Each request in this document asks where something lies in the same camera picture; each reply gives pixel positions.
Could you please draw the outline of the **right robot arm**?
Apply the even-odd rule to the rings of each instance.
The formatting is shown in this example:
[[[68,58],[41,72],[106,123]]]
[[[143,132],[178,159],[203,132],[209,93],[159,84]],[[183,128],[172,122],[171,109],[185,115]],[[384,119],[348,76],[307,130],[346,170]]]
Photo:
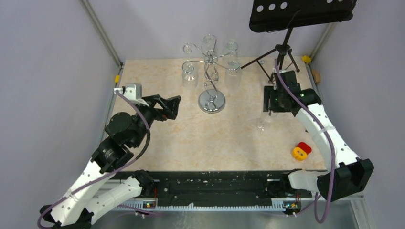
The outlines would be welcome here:
[[[274,86],[264,87],[264,111],[291,113],[305,127],[321,152],[326,172],[294,169],[280,183],[287,197],[299,189],[316,192],[334,202],[365,189],[374,165],[361,159],[343,140],[332,124],[318,94],[302,90],[294,71],[274,71]]]

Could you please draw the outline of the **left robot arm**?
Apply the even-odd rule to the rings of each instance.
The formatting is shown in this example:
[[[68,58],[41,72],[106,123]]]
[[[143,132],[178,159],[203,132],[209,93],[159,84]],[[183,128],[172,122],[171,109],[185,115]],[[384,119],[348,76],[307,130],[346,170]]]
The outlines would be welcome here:
[[[137,170],[122,184],[98,195],[99,189],[115,174],[139,159],[131,152],[141,147],[144,154],[150,144],[154,121],[174,120],[178,115],[180,96],[168,99],[146,96],[133,104],[134,115],[115,114],[105,127],[107,138],[91,155],[84,171],[63,197],[40,210],[39,221],[51,223],[53,229],[89,229],[103,215],[136,197],[148,197],[154,180],[145,170]]]

